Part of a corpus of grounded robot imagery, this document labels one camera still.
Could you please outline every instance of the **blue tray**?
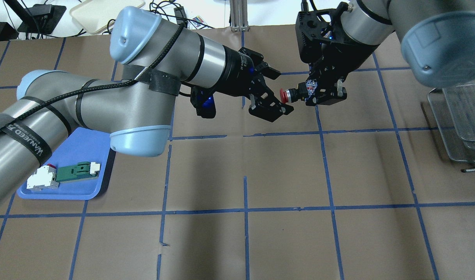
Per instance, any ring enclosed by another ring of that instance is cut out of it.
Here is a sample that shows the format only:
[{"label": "blue tray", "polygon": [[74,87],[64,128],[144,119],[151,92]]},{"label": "blue tray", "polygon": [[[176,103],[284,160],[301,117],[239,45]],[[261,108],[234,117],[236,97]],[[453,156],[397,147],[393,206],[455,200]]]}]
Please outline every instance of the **blue tray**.
[{"label": "blue tray", "polygon": [[103,193],[109,184],[115,152],[109,149],[109,134],[78,128],[61,146],[56,149],[45,163],[55,167],[75,165],[81,161],[95,161],[101,164],[99,175],[95,179],[59,184],[57,189],[31,191],[26,183],[17,190],[23,199],[65,199],[88,200],[100,192]]}]

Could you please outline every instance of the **white toy part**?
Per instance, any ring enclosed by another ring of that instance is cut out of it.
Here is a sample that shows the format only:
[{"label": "white toy part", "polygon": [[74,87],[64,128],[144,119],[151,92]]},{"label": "white toy part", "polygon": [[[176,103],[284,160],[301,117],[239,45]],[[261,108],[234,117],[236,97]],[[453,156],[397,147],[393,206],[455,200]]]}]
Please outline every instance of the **white toy part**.
[{"label": "white toy part", "polygon": [[99,170],[101,170],[101,164],[100,163],[94,163],[94,162],[90,163],[90,175],[97,174],[97,172],[99,172]]},{"label": "white toy part", "polygon": [[57,189],[59,182],[56,182],[56,169],[49,165],[44,165],[31,175],[26,183],[26,189],[41,191],[42,189]]}]

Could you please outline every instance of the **white plastic tray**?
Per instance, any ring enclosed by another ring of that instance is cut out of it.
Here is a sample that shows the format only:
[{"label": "white plastic tray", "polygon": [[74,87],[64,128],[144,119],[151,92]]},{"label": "white plastic tray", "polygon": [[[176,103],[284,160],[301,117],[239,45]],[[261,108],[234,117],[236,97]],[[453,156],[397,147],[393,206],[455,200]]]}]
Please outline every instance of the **white plastic tray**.
[{"label": "white plastic tray", "polygon": [[108,21],[116,18],[124,7],[144,4],[144,0],[86,0],[71,8],[70,16],[88,33],[96,34],[105,30]]}]

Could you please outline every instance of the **green block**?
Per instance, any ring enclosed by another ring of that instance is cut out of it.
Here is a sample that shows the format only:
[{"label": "green block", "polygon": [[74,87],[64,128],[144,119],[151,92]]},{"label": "green block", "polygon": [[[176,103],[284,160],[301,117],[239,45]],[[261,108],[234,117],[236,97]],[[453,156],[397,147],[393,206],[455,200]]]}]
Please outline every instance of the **green block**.
[{"label": "green block", "polygon": [[70,165],[58,168],[56,173],[57,182],[74,181],[97,177],[97,174],[90,174],[90,161],[83,161],[77,165]]}]

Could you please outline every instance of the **blue cap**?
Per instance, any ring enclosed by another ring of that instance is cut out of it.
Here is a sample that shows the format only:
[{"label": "blue cap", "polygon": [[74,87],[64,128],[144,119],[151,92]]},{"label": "blue cap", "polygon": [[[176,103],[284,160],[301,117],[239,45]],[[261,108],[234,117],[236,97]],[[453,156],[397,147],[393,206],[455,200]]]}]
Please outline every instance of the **blue cap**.
[{"label": "blue cap", "polygon": [[401,53],[423,85],[445,88],[475,79],[475,11],[453,11],[412,27]]},{"label": "blue cap", "polygon": [[126,64],[145,47],[161,22],[161,15],[128,6],[120,11],[111,33],[109,53]]},{"label": "blue cap", "polygon": [[28,90],[28,87],[35,81],[38,77],[45,75],[47,73],[52,73],[52,72],[63,72],[66,73],[65,71],[60,71],[60,70],[33,70],[30,73],[24,75],[23,78],[21,78],[21,83],[18,85],[18,88],[16,89],[16,98],[20,100],[25,96],[26,91]]},{"label": "blue cap", "polygon": [[159,156],[165,150],[172,126],[143,126],[111,133],[111,149],[131,156]]}]

